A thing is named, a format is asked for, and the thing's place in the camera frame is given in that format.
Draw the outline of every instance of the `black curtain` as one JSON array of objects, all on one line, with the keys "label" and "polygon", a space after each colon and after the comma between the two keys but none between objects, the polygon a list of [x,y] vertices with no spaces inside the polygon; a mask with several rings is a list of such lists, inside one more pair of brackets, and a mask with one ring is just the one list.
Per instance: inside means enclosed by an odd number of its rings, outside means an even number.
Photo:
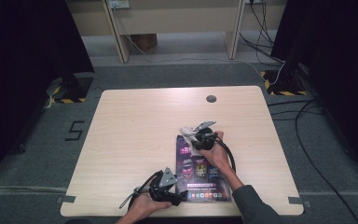
[{"label": "black curtain", "polygon": [[81,72],[93,67],[64,0],[0,0],[0,161],[17,147],[50,82]]}]

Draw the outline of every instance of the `metal part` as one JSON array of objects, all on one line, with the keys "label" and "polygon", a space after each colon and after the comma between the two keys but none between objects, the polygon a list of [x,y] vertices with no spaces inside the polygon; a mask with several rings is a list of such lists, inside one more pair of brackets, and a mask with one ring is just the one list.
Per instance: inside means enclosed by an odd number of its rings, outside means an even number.
[{"label": "metal part", "polygon": [[161,181],[159,183],[159,186],[161,188],[169,186],[169,185],[173,185],[176,184],[177,179],[176,177],[173,175],[170,167],[165,168],[164,171],[164,175],[162,175]]},{"label": "metal part", "polygon": [[203,129],[208,128],[211,125],[214,125],[216,123],[216,121],[203,121],[197,128],[193,129],[193,132],[199,132]]}]

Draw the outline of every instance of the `sleeve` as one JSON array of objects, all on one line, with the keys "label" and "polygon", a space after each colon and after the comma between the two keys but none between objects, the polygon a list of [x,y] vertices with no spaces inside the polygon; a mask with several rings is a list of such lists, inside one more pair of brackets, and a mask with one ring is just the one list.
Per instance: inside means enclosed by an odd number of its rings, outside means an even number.
[{"label": "sleeve", "polygon": [[242,213],[243,223],[246,224],[278,224],[282,223],[279,215],[269,205],[263,203],[255,189],[243,186],[236,189],[232,196]]}]

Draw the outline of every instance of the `wooden table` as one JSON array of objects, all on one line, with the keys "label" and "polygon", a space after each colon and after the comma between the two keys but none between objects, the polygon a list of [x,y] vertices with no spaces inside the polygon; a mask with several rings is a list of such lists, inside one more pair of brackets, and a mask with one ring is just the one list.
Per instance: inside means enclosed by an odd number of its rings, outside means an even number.
[{"label": "wooden table", "polygon": [[[208,95],[217,101],[207,102]],[[224,131],[244,184],[280,215],[303,212],[288,201],[299,196],[263,94],[242,86],[104,91],[67,190],[75,202],[63,203],[62,215],[123,216],[127,205],[118,207],[135,187],[174,167],[179,129],[207,120]],[[233,202],[181,203],[152,216],[240,215]]]}]

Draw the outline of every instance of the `floor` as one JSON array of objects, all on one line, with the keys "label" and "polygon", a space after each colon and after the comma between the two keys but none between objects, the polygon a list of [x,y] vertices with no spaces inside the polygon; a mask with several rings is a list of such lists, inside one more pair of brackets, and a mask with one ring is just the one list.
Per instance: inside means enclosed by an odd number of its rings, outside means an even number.
[{"label": "floor", "polygon": [[[258,31],[241,32],[243,37],[254,43],[259,37]],[[268,32],[274,38],[276,31]],[[134,48],[127,63],[121,63],[115,41],[112,36],[83,36],[83,41],[94,66],[144,65],[144,64],[179,64],[179,63],[274,63],[271,59],[248,47],[240,39],[235,60],[227,57],[226,46],[222,33],[186,33],[158,34],[158,44],[148,50],[145,55]],[[269,42],[260,39],[260,45]]]}]

